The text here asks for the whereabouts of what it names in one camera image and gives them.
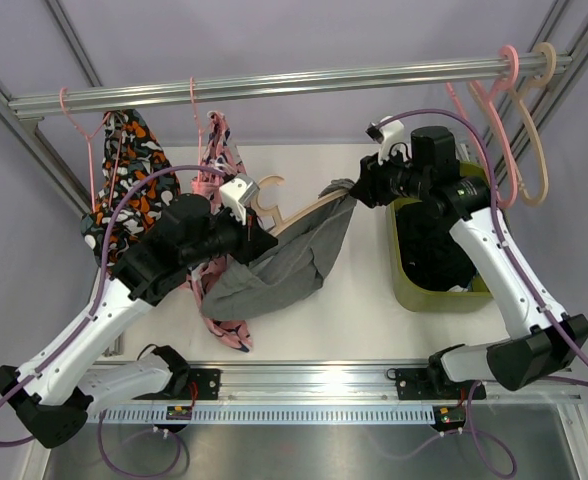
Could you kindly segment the beige wooden hanger with grey shorts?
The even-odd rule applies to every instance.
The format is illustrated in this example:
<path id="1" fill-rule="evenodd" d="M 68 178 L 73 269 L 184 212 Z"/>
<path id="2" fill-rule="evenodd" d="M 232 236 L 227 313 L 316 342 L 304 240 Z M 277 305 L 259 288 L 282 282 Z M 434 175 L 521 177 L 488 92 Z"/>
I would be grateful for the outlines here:
<path id="1" fill-rule="evenodd" d="M 267 226 L 267 232 L 274 236 L 282 236 L 289 230 L 296 230 L 303 233 L 304 227 L 318 229 L 325 223 L 341 216 L 345 206 L 350 206 L 348 200 L 348 189 L 337 187 L 329 193 L 322 194 L 310 204 L 299 209 L 290 216 L 285 217 L 277 204 L 272 206 L 263 206 L 261 204 L 261 193 L 265 189 L 274 186 L 281 186 L 285 179 L 279 175 L 269 175 L 258 182 L 259 193 L 251 200 L 250 206 L 256 216 L 256 222 L 259 226 Z"/>

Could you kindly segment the grey shorts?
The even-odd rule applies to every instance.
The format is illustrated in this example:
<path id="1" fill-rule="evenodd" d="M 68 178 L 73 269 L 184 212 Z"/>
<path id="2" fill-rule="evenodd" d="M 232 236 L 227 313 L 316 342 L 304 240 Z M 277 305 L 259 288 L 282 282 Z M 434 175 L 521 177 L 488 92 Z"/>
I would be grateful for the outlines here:
<path id="1" fill-rule="evenodd" d="M 221 322 L 274 313 L 321 289 L 343 246 L 356 199 L 350 179 L 335 179 L 319 194 L 341 197 L 320 206 L 278 235 L 276 247 L 243 265 L 230 260 L 207 287 L 201 313 Z"/>

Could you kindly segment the pink plastic hanger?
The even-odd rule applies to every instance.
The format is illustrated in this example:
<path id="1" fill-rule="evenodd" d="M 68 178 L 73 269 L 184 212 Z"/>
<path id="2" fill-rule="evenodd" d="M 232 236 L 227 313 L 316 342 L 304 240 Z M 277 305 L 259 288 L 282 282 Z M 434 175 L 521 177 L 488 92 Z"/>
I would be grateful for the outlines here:
<path id="1" fill-rule="evenodd" d="M 501 209 L 508 209 L 515 203 L 518 196 L 516 164 L 503 122 L 494 104 L 494 97 L 500 92 L 507 92 L 515 85 L 519 73 L 519 57 L 517 50 L 511 45 L 504 45 L 499 50 L 499 54 L 508 62 L 508 73 L 501 78 L 496 79 L 492 84 L 490 91 L 487 91 L 478 80 L 468 82 L 466 87 L 477 107 L 484 114 L 490 127 L 490 131 L 499 141 L 507 170 L 510 192 L 505 198 L 498 193 L 497 204 Z"/>

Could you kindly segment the blue orange skull shorts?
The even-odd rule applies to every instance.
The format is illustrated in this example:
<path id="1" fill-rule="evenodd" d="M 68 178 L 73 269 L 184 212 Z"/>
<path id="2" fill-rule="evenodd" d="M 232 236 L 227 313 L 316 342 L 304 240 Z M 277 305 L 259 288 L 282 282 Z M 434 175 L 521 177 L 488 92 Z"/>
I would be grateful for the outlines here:
<path id="1" fill-rule="evenodd" d="M 448 290 L 449 293 L 481 293 L 488 294 L 489 290 L 480 275 L 475 275 L 466 286 L 454 285 Z"/>

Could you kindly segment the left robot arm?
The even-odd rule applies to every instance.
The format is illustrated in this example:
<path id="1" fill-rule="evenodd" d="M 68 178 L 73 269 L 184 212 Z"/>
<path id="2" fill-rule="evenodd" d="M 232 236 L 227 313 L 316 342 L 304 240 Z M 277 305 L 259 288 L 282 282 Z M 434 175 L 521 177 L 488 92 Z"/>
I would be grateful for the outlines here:
<path id="1" fill-rule="evenodd" d="M 182 194 L 142 239 L 125 251 L 88 305 L 52 343 L 19 367 L 0 367 L 0 394 L 31 439 L 56 448 L 88 418 L 145 395 L 175 399 L 188 389 L 190 366 L 172 347 L 94 373 L 100 354 L 124 330 L 186 280 L 190 268 L 233 257 L 247 264 L 277 245 L 254 213 L 212 213 L 209 201 Z"/>

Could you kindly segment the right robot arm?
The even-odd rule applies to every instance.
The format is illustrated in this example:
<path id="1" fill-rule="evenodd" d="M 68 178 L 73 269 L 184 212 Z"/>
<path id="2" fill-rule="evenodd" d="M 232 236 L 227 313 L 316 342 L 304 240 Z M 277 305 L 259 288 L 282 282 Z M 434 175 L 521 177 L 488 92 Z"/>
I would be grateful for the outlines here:
<path id="1" fill-rule="evenodd" d="M 502 212 L 492 208 L 486 181 L 463 174 L 450 130 L 428 126 L 412 131 L 409 158 L 399 149 L 405 138 L 400 121 L 371 125 L 367 134 L 380 149 L 361 160 L 351 196 L 370 208 L 400 197 L 425 206 L 476 267 L 508 333 L 498 343 L 461 344 L 433 354 L 426 374 L 430 391 L 448 397 L 462 382 L 473 380 L 517 391 L 568 367 L 588 339 L 588 320 L 569 315 L 546 291 Z"/>

